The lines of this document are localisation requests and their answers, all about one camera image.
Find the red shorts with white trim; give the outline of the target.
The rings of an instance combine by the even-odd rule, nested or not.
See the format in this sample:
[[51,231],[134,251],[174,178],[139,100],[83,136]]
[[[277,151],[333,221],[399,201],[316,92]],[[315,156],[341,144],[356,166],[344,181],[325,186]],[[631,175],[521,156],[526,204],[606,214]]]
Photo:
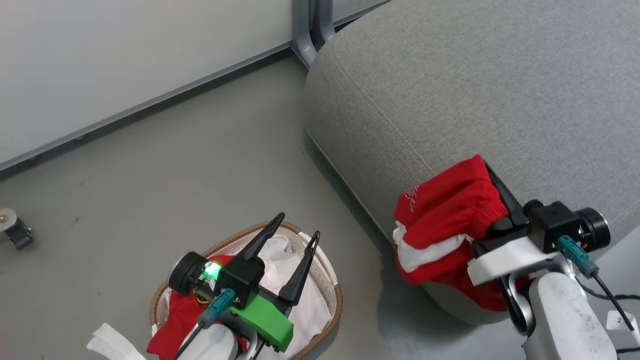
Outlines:
[[450,286],[483,310],[505,312],[498,285],[473,285],[467,265],[473,242],[508,215],[483,158],[458,162],[398,198],[392,235],[398,271],[412,285]]

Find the grey fabric sofa seat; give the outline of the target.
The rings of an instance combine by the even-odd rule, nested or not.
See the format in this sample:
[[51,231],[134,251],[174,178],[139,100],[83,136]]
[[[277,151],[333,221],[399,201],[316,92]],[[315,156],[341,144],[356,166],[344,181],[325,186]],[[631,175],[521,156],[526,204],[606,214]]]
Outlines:
[[476,154],[612,244],[640,226],[640,0],[391,0],[322,46],[304,102],[387,239],[402,192]]

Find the red garment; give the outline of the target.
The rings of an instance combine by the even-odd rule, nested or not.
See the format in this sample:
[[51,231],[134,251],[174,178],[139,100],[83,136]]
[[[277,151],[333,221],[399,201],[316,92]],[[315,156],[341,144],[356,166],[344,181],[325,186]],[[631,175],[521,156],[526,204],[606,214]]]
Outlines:
[[158,360],[174,360],[183,341],[198,324],[199,315],[213,300],[214,283],[199,276],[208,262],[223,267],[233,260],[231,254],[204,257],[195,251],[183,255],[169,273],[167,284],[158,294],[155,311],[157,332],[151,337],[147,353]]

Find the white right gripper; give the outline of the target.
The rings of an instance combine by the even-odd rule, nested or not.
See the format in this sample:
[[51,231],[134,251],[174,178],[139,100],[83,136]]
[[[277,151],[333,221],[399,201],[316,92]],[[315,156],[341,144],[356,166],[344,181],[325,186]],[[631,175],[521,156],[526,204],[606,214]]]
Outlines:
[[500,202],[507,215],[491,224],[490,228],[512,228],[498,237],[471,242],[473,258],[467,262],[467,274],[474,287],[510,275],[521,278],[532,273],[558,272],[567,277],[566,283],[574,285],[574,272],[569,261],[558,251],[544,252],[534,239],[531,223],[523,212],[521,203],[505,183],[484,161],[491,184],[498,191]]

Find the white basket liner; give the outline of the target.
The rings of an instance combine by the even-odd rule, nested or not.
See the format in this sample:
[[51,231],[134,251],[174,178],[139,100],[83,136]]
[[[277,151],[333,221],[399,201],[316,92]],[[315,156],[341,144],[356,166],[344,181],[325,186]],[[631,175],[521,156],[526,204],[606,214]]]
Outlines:
[[[278,290],[279,282],[284,281],[293,271],[294,264],[291,255],[302,257],[303,254],[296,254],[291,248],[290,239],[277,233],[266,245],[266,251],[268,253],[267,288]],[[329,307],[311,280],[310,273],[300,303],[290,313],[290,319],[294,324],[294,337],[290,346],[284,353],[275,352],[271,348],[265,347],[256,360],[291,360],[330,322],[332,315],[329,312]]]

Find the grey partition bottom rail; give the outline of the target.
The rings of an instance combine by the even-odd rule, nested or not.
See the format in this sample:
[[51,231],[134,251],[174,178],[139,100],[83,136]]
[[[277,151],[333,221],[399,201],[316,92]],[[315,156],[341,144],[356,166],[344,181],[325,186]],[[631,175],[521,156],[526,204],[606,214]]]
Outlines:
[[298,0],[0,0],[0,171],[291,46]]

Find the white basket with brown rim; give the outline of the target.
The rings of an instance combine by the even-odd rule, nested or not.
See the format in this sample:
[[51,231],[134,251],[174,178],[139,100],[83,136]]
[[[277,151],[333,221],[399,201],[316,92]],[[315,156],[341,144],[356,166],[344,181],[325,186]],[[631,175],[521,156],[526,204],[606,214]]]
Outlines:
[[[257,235],[267,225],[267,222],[258,223],[249,228],[231,235],[224,241],[215,244],[202,253],[202,256],[231,255],[237,253],[244,247],[254,235]],[[278,235],[288,237],[292,250],[297,255],[302,255],[304,248],[311,241],[310,235],[304,233],[300,228],[284,221],[276,231]],[[338,328],[341,315],[343,312],[343,293],[338,283],[336,275],[329,258],[325,255],[320,246],[316,250],[313,264],[310,269],[310,277],[313,283],[320,291],[322,300],[326,303],[331,315],[330,322],[323,330],[316,335],[310,342],[298,353],[295,353],[291,360],[311,360],[313,351],[320,348],[322,342],[327,340]],[[150,306],[150,325],[153,332],[159,330],[167,322],[169,317],[169,295],[170,289],[167,282],[155,292]]]

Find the white paper tag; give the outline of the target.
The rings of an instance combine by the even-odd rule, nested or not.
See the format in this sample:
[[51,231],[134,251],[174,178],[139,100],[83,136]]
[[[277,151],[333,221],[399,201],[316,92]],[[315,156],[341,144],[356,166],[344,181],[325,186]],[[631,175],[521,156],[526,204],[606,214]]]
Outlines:
[[638,325],[633,313],[624,311],[623,314],[632,329],[628,327],[625,317],[621,316],[617,310],[610,310],[606,315],[606,330],[617,335],[624,335],[624,338],[633,343],[631,347],[640,347],[640,325]]

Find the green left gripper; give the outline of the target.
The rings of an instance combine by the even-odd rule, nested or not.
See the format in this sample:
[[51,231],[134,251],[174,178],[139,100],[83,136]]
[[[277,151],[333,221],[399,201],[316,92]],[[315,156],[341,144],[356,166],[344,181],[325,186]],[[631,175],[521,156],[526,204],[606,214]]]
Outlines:
[[[272,219],[240,252],[235,259],[253,261],[258,259],[260,251],[275,233],[285,219],[285,212],[280,212]],[[279,290],[278,299],[287,306],[297,306],[306,285],[307,276],[313,265],[318,244],[322,233],[316,230],[302,253],[302,259],[287,283]],[[233,304],[231,314],[240,317],[259,337],[277,351],[284,353],[288,350],[294,337],[294,324],[287,315],[282,313],[274,303],[260,294],[251,295],[243,308]]]

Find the white folded cloth piece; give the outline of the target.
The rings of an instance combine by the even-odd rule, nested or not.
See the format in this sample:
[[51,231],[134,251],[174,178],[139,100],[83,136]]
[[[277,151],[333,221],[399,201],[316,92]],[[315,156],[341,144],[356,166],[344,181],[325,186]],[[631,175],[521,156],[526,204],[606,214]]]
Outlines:
[[147,360],[128,339],[108,323],[103,323],[93,332],[86,348],[108,360]]

